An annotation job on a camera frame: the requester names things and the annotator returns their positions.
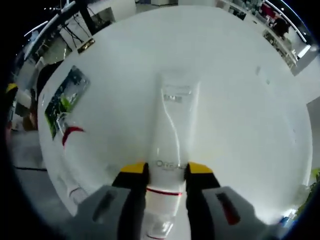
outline floor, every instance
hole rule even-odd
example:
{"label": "floor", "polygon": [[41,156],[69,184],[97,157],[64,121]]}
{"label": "floor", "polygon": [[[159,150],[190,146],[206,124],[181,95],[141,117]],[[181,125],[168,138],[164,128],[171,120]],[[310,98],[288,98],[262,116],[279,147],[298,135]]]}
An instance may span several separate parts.
{"label": "floor", "polygon": [[[142,13],[159,8],[158,6],[150,4],[136,4],[136,13]],[[47,63],[54,63],[64,58],[64,43],[57,41],[52,48],[50,54],[45,55]],[[312,134],[313,134],[313,162],[312,168],[320,167],[320,98],[312,101],[307,105]],[[33,147],[32,153],[41,155],[41,149]],[[22,152],[15,155],[15,163],[21,164],[21,158],[24,156]],[[65,219],[70,217],[69,212],[59,199],[50,179],[48,173],[37,170],[17,170],[17,176],[25,190],[25,194],[33,203],[35,210],[46,220],[50,225],[58,225]]]}

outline white table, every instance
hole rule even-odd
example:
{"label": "white table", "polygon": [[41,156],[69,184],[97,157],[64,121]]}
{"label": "white table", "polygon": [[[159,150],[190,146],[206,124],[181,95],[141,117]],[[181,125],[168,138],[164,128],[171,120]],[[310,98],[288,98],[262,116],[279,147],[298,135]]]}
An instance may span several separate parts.
{"label": "white table", "polygon": [[[91,166],[146,158],[157,74],[179,69],[201,81],[192,161],[212,168],[266,223],[291,207],[310,176],[310,120],[290,69],[259,33],[219,8],[175,6],[138,14],[93,37],[95,44],[70,54],[39,97],[43,158],[71,213],[76,208],[57,180],[62,150],[53,144],[44,111],[73,65],[91,81],[72,112],[99,153]],[[168,239],[189,239],[185,228],[182,204]]]}

